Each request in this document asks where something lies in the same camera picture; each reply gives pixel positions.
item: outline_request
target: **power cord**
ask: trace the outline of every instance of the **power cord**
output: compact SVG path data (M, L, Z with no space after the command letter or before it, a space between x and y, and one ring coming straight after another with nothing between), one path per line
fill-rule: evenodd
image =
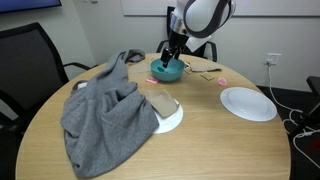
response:
M282 105L282 104L280 104L280 103L276 100L276 98L275 98L275 96L274 96L274 94L273 94L273 92L272 92L272 88L271 88L271 87L272 87L272 86L271 86L271 72L270 72L271 64L270 64L269 62L267 62L267 65L268 65L268 76L269 76L269 90L270 90L270 93L271 93L271 96L272 96L274 102L276 102L279 106L290 110L289 119L285 119L285 120L282 121L283 126L284 126L286 132L287 132L288 134L290 134L290 132L286 129L285 122L291 122L291 123L293 123L294 125L298 126L298 124L296 123L296 121L292 119L292 113L293 113L293 112L298 112L298 113L301 113L301 114L302 114L303 111L300 110L300 109L293 109L293 108L287 107L287 106L285 106L285 105ZM306 126L306 129L303 129L303 131L304 131L303 133L297 134L297 135L293 138L293 140L292 140L292 141L293 141L293 145L294 145L294 147L295 147L302 155L304 155L307 159L310 160L311 163L313 163L318 169L320 169L320 166L319 166L312 158L310 158L306 153L304 153L304 152L296 145L296 139L297 139L297 138L303 138L303 137L306 137L306 136L311 136L311 135L313 135L314 133L320 133L320 129L315 130L315 129L312 129L312 128L308 127L308 126Z

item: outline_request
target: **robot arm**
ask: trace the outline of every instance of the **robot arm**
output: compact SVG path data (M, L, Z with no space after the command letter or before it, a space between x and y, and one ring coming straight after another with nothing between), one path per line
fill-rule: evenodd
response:
M234 11L235 0L177 0L171 16L169 47L160 58L163 67L168 66L171 58L178 59L186 46L194 52L206 43Z

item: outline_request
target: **white plate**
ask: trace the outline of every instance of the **white plate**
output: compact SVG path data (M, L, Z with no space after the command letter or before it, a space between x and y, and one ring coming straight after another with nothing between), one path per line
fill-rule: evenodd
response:
M181 123L183 117L183 109L181 104L179 104L178 110L167 118L161 117L156 111L154 111L154 113L157 116L159 127L153 132L153 134L166 133L175 129Z
M273 102L252 89L227 88L220 94L220 99L230 112L250 121L268 121L277 115Z

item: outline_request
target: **electrical outlet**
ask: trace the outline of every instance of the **electrical outlet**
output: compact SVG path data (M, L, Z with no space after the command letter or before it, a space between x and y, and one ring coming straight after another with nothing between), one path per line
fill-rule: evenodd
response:
M282 54L268 53L265 64L276 65Z

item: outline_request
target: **white wall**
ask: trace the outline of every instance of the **white wall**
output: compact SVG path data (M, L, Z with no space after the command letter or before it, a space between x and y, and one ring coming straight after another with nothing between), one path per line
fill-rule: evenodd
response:
M73 2L98 63L119 50L155 52L166 39L165 17L125 17L120 0ZM268 85L263 65L268 52L282 54L271 69L273 87L310 91L306 78L320 76L320 18L236 17L214 34L213 41L218 62L257 85Z
M61 0L61 3L61 7L0 14L0 30L39 22L57 47L64 64L80 62L95 65L73 2ZM83 72L77 68L66 71L69 78Z

